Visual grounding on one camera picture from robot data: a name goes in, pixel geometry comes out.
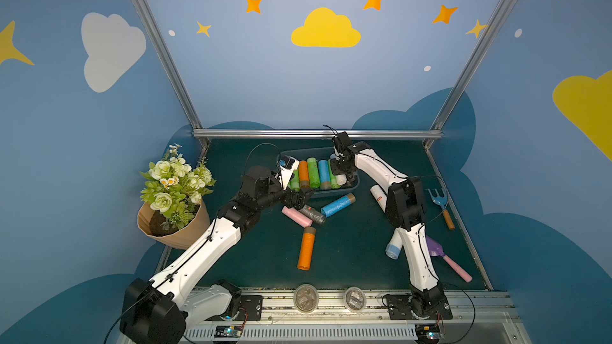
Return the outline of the orange bag roll gold end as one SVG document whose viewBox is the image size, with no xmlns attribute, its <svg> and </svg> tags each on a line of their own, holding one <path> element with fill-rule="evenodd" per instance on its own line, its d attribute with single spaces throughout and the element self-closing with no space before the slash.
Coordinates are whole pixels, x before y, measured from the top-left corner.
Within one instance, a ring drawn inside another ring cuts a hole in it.
<svg viewBox="0 0 612 344">
<path fill-rule="evenodd" d="M 309 167 L 306 161 L 300 161 L 298 166 L 299 184 L 301 189 L 310 188 Z"/>
</svg>

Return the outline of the light green bag roll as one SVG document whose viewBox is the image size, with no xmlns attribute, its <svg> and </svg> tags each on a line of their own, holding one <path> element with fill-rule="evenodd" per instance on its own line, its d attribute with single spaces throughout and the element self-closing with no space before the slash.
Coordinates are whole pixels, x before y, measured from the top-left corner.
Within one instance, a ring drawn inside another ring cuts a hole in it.
<svg viewBox="0 0 612 344">
<path fill-rule="evenodd" d="M 291 179 L 289 180 L 289 188 L 294 192 L 301 190 L 300 176 L 298 170 L 294 170 Z"/>
</svg>

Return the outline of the green bag roll red label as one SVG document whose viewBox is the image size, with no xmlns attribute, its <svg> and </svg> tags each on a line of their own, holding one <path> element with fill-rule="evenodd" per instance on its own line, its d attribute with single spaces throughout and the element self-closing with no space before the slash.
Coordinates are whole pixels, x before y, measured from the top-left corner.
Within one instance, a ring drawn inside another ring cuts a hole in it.
<svg viewBox="0 0 612 344">
<path fill-rule="evenodd" d="M 320 175 L 318 168 L 318 161 L 314 157 L 307 159 L 307 167 L 309 172 L 309 185 L 313 189 L 320 188 Z"/>
</svg>

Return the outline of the blue bag roll gold end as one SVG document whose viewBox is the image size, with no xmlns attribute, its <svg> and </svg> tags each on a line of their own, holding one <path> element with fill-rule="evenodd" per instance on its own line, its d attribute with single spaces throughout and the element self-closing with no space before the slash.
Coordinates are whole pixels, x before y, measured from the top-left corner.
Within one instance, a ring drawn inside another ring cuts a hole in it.
<svg viewBox="0 0 612 344">
<path fill-rule="evenodd" d="M 328 173 L 328 161 L 320 160 L 318 162 L 318 171 L 320 177 L 320 189 L 321 190 L 330 190 L 330 178 Z"/>
</svg>

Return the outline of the white roll red label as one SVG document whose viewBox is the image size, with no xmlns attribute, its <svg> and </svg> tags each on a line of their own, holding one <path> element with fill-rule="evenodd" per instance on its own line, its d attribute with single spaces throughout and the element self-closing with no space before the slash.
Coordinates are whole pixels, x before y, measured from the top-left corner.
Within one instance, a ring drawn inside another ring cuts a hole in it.
<svg viewBox="0 0 612 344">
<path fill-rule="evenodd" d="M 387 195 L 385 194 L 383 188 L 380 185 L 374 185 L 370 191 L 381 210 L 385 212 L 387 206 Z"/>
</svg>

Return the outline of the white roll blue end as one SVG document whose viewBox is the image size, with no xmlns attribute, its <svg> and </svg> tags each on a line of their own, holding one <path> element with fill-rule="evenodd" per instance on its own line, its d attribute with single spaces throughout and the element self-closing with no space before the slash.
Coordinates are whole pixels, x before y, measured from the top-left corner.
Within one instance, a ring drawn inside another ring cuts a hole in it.
<svg viewBox="0 0 612 344">
<path fill-rule="evenodd" d="M 344 186 L 347 183 L 346 175 L 336 175 L 336 183 L 338 186 Z"/>
</svg>

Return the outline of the bright green bag roll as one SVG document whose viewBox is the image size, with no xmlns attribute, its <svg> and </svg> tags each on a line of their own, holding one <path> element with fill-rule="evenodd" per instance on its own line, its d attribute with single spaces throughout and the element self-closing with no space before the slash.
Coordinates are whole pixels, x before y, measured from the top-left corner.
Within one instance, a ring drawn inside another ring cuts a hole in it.
<svg viewBox="0 0 612 344">
<path fill-rule="evenodd" d="M 339 189 L 340 186 L 338 186 L 337 183 L 336 183 L 336 175 L 334 175 L 333 172 L 332 172 L 331 162 L 328 162 L 328 173 L 329 173 L 331 188 L 333 190 Z"/>
</svg>

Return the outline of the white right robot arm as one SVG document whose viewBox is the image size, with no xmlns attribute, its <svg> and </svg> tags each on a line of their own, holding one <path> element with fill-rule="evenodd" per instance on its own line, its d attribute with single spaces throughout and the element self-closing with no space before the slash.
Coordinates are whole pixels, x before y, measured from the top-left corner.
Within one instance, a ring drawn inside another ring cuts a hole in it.
<svg viewBox="0 0 612 344">
<path fill-rule="evenodd" d="M 448 299 L 435 273 L 426 242 L 426 211 L 422 183 L 381 159 L 365 142 L 352 142 L 347 132 L 336 132 L 331 141 L 336 158 L 335 175 L 352 180 L 358 170 L 368 175 L 387 196 L 385 215 L 399 233 L 410 271 L 411 315 L 415 319 L 451 318 Z"/>
</svg>

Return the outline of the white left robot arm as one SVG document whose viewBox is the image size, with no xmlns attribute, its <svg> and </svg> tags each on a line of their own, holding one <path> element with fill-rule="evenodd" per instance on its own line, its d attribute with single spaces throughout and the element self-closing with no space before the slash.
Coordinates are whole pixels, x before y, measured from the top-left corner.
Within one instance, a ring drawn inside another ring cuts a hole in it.
<svg viewBox="0 0 612 344">
<path fill-rule="evenodd" d="M 177 343 L 187 330 L 219 317 L 239 314 L 242 291 L 220 281 L 191 294 L 199 280 L 230 248 L 260 221 L 267 208 L 282 204 L 299 210 L 312 190 L 288 187 L 291 173 L 282 168 L 250 167 L 242 175 L 237 194 L 220 210 L 215 221 L 191 247 L 150 280 L 134 280 L 126 289 L 118 327 L 134 343 Z"/>
</svg>

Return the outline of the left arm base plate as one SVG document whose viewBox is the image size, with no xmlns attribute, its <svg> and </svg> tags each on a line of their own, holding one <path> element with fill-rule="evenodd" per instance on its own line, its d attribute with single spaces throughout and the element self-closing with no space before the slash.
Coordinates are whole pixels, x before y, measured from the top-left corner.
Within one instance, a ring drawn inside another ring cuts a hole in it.
<svg viewBox="0 0 612 344">
<path fill-rule="evenodd" d="M 263 296 L 261 295 L 246 295 L 242 296 L 240 304 L 237 305 L 228 314 L 212 316 L 207 321 L 260 321 L 263 312 Z"/>
</svg>

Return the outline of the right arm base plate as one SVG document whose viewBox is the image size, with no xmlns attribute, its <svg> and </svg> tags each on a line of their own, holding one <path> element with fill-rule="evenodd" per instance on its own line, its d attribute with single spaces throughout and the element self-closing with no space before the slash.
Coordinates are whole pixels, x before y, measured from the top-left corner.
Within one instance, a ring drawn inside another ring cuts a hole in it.
<svg viewBox="0 0 612 344">
<path fill-rule="evenodd" d="M 451 320 L 454 318 L 444 296 L 431 305 L 409 294 L 386 294 L 382 303 L 391 320 Z"/>
</svg>

